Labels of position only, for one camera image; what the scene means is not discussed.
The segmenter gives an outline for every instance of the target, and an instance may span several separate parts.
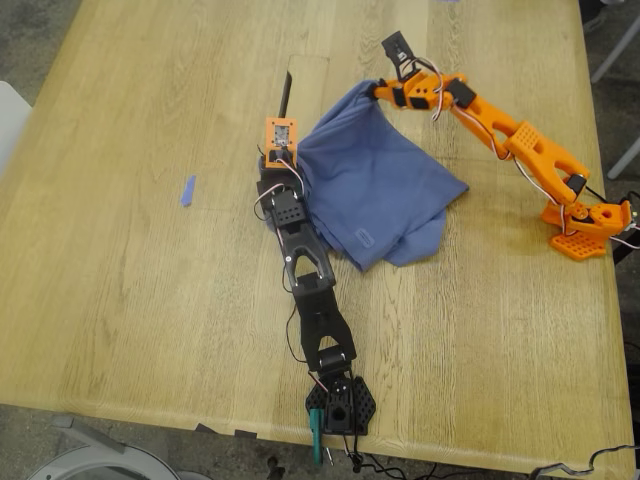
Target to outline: black bracket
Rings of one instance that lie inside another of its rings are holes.
[[[416,65],[415,55],[400,31],[385,38],[382,41],[382,47],[384,48],[384,53],[393,62],[400,83],[406,82],[420,70]],[[402,71],[408,67],[410,67],[410,70],[403,75]]]

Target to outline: orange robotic arm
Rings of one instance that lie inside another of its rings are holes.
[[[442,110],[450,109],[499,159],[514,160],[520,172],[531,180],[519,161],[524,163],[538,180],[540,185],[536,187],[549,198],[542,219],[562,227],[562,233],[550,241],[554,248],[575,260],[602,255],[609,237],[632,225],[631,205],[626,200],[620,205],[601,203],[591,207],[578,202],[589,170],[529,122],[516,122],[476,95],[466,85],[464,75],[442,74],[431,62],[414,57],[400,32],[382,45],[396,67],[398,78],[380,80],[372,88],[372,96],[388,100],[398,108],[436,109],[434,119]],[[504,134],[506,140],[501,142],[496,132]]]

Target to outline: black cable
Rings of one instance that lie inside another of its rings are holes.
[[[594,191],[591,187],[589,187],[589,185],[585,185],[584,188],[586,188],[592,195],[598,197],[598,199],[602,200],[604,203],[609,203],[609,202],[607,202],[606,198],[604,198],[598,192]]]
[[[433,475],[432,478],[437,478],[439,480],[442,480],[443,478],[455,477],[456,475],[477,475],[477,474],[484,475],[485,473],[486,472],[484,470],[466,470],[464,472],[447,473],[446,475],[442,475],[442,476]]]
[[[284,288],[284,291],[287,293],[293,293],[291,290],[288,290],[287,287],[284,286],[284,271],[287,269],[287,265],[284,264],[282,265],[282,288]]]
[[[625,344],[625,345],[629,345],[630,347],[633,347],[633,348],[635,348],[637,351],[639,351],[639,352],[640,352],[640,345],[636,345],[636,344],[635,344],[635,343],[633,343],[633,342],[624,342],[624,344]]]
[[[618,450],[624,450],[627,448],[638,450],[640,449],[640,445],[618,445],[617,447],[603,448],[602,450],[597,450],[591,454],[591,457],[589,458],[589,468],[587,468],[586,470],[574,470],[568,467],[564,463],[554,463],[553,465],[547,465],[546,467],[538,467],[538,468],[535,468],[529,474],[529,480],[535,480],[540,475],[547,475],[548,473],[553,472],[555,470],[562,470],[564,473],[568,473],[569,475],[573,475],[577,477],[589,475],[594,471],[593,462],[595,461],[598,455],[600,455],[601,453],[607,453],[607,452],[617,452]]]
[[[407,476],[402,471],[401,468],[398,467],[389,467],[385,468],[382,464],[371,454],[366,453],[367,457],[371,458],[375,462],[375,465],[372,463],[363,463],[360,465],[360,468],[373,468],[373,471],[376,473],[384,473],[387,477],[393,478],[395,480],[407,480]],[[392,475],[391,472],[398,472],[400,476]]]
[[[436,471],[436,468],[438,468],[438,464],[434,463],[433,467],[431,467],[431,471],[429,473],[427,473],[426,475],[422,475],[420,477],[416,477],[414,480],[429,480],[432,476],[433,476],[433,472]]]
[[[258,212],[256,212],[256,205],[258,205],[258,203],[260,202],[256,202],[253,204],[253,214],[256,216],[256,218],[258,220],[260,220],[261,222],[266,222],[267,221],[267,217],[262,218],[260,215],[258,215]]]
[[[287,328],[285,329],[287,332],[287,345],[289,345],[289,351],[291,352],[291,356],[293,357],[293,359],[296,362],[300,362],[300,363],[307,363],[304,360],[300,360],[298,357],[296,357],[296,354],[293,353],[293,348],[291,348],[291,342],[289,341],[289,324],[291,323],[291,319],[293,318],[293,316],[296,314],[296,309],[298,308],[298,305],[294,305],[293,306],[293,310],[291,311],[291,315],[289,315],[289,320],[287,320]]]

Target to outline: white chair leg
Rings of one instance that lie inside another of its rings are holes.
[[[618,44],[611,51],[609,56],[602,62],[602,65],[598,67],[595,73],[591,76],[591,83],[596,83],[598,80],[602,78],[609,67],[616,61],[616,59],[620,56],[620,54],[624,51],[624,49],[629,45],[629,42],[633,39],[636,33],[640,31],[640,15],[638,18],[631,24],[629,29],[622,36]]]
[[[609,170],[607,173],[607,177],[613,180],[618,177],[622,173],[622,170],[625,169],[627,165],[631,163],[631,160],[635,158],[636,155],[640,153],[640,137],[631,145],[631,148],[625,152],[625,154],[620,157],[620,160],[616,162],[616,164]]]

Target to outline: wire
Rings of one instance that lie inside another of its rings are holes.
[[[383,467],[382,464],[371,454],[367,453],[367,457],[371,458],[375,462],[375,465],[372,463],[363,463],[360,465],[360,468],[373,468],[373,471],[376,473],[384,473],[387,477],[393,478],[395,480],[407,480],[407,476],[402,471],[401,468],[398,467]],[[393,475],[391,472],[398,472],[398,475]]]
[[[475,123],[480,128],[482,128],[485,132],[487,132],[487,135],[489,135],[489,141],[491,142],[491,150],[493,150],[493,153],[495,154],[496,157],[498,157],[498,159],[500,159],[500,160],[508,160],[509,159],[509,157],[511,156],[511,152],[509,152],[508,150],[507,150],[507,154],[504,157],[501,157],[500,155],[498,155],[498,152],[496,150],[496,142],[493,139],[493,133],[491,133],[487,127],[485,127],[482,123],[480,123],[480,121],[477,118],[472,117],[471,115],[469,115],[467,112],[462,110],[457,105],[452,105],[452,108],[456,112],[458,112],[460,115],[462,115],[463,117],[471,120],[473,123]]]
[[[287,320],[287,328],[285,329],[285,331],[287,332],[287,345],[289,345],[289,351],[291,352],[291,356],[293,357],[293,359],[296,362],[307,363],[304,360],[300,360],[298,357],[296,357],[296,354],[293,353],[293,348],[291,347],[291,341],[289,340],[289,324],[291,323],[291,319],[293,318],[293,316],[296,314],[296,309],[297,308],[298,308],[298,305],[294,305],[293,306],[293,310],[291,311],[291,315],[289,315],[289,320]]]
[[[258,202],[260,202],[260,200],[262,200],[262,197],[264,197],[265,195],[268,195],[269,193],[273,192],[278,187],[282,187],[283,189],[286,189],[286,187],[284,186],[284,183],[276,183],[273,187],[271,187],[268,190],[266,190],[265,192],[263,192],[262,195],[260,195],[256,199],[256,201],[253,202],[253,214],[256,217],[258,217],[258,220],[266,222],[267,221],[267,217],[262,218],[260,215],[258,215],[258,212],[256,212],[256,205],[258,205]]]
[[[531,177],[529,175],[527,175],[527,172],[524,171],[524,169],[520,165],[520,162],[518,162],[518,160],[516,158],[513,159],[513,163],[516,164],[516,167],[518,168],[518,170],[520,170],[520,173],[524,176],[524,178],[529,180],[529,183],[531,183],[531,185],[533,185],[538,190],[540,190],[549,199],[549,201],[551,201],[551,203],[553,203],[554,205],[558,205],[558,202],[556,202],[555,198],[553,198],[544,188],[542,188],[540,185],[538,185],[536,182],[534,182],[531,179]]]
[[[578,233],[577,230],[574,230],[571,233],[567,233],[567,225],[564,221],[564,205],[560,205],[560,220],[562,221],[562,234],[565,237],[570,237],[571,235],[575,235],[576,233]]]
[[[443,478],[455,477],[456,475],[477,475],[477,474],[484,475],[485,473],[486,472],[484,470],[466,470],[464,472],[447,473],[446,475],[442,475],[442,476],[433,475],[433,478],[438,478],[439,480],[442,480]]]
[[[420,477],[416,477],[414,480],[429,480],[433,476],[433,472],[436,471],[436,468],[438,468],[438,464],[434,463],[429,473],[427,473],[426,475],[422,475]]]
[[[319,379],[313,376],[313,373],[311,373],[311,370],[307,372],[307,375],[309,375],[321,389],[323,389],[326,393],[329,393],[329,389],[324,386],[324,383],[322,383]]]
[[[589,185],[585,185],[584,188],[586,188],[589,192],[591,192],[592,195],[598,197],[598,199],[602,200],[604,203],[609,203],[609,202],[607,202],[606,198],[604,198],[598,192],[594,191],[591,187],[589,187]]]
[[[619,242],[629,248],[632,248],[633,250],[640,250],[640,245],[631,245],[629,242],[625,242],[624,240],[618,238],[618,237],[609,237],[609,240],[614,240],[616,242]]]
[[[282,265],[282,288],[287,293],[293,293],[292,290],[288,290],[287,287],[284,286],[284,272],[285,272],[286,269],[287,269],[287,264],[285,263],[285,264]]]
[[[640,200],[640,193],[635,192],[633,190],[629,190],[629,192],[627,192],[627,198],[630,197],[631,195],[635,195],[636,197],[638,197],[638,200]]]
[[[640,346],[638,346],[637,344],[633,343],[633,342],[624,342],[625,345],[628,345],[630,347],[635,348],[637,351],[640,352]]]
[[[617,447],[603,448],[602,450],[597,450],[591,454],[591,457],[589,458],[589,468],[587,468],[586,470],[574,470],[568,467],[565,463],[554,463],[553,465],[547,465],[546,467],[538,467],[533,469],[533,471],[529,474],[529,480],[535,480],[540,475],[546,475],[555,470],[562,470],[564,473],[568,473],[569,475],[574,475],[577,477],[589,475],[593,473],[593,471],[595,470],[593,466],[593,462],[595,461],[598,455],[602,453],[607,453],[607,452],[617,452],[618,450],[624,450],[627,448],[638,450],[640,449],[640,445],[618,445]]]
[[[302,195],[304,195],[304,182],[302,181],[302,177],[298,174],[298,172],[295,171],[295,169],[289,165],[287,162],[285,162],[284,160],[282,160],[281,158],[277,159],[281,164],[283,164],[285,167],[287,167],[289,170],[291,170],[293,172],[293,174],[298,177],[298,180],[300,180],[300,187],[302,187]]]
[[[434,93],[438,94],[438,108],[433,113],[433,115],[431,115],[431,120],[435,122],[436,120],[438,120],[438,118],[440,118],[440,113],[442,112],[442,104],[444,103],[444,91],[443,91],[444,80],[442,79],[442,72],[440,71],[438,66],[435,63],[433,63],[431,60],[429,60],[428,58],[420,57],[420,58],[415,59],[413,61],[413,63],[415,63],[416,60],[418,60],[418,63],[422,62],[422,64],[425,67],[430,69],[438,77],[439,85],[436,88],[433,89]]]

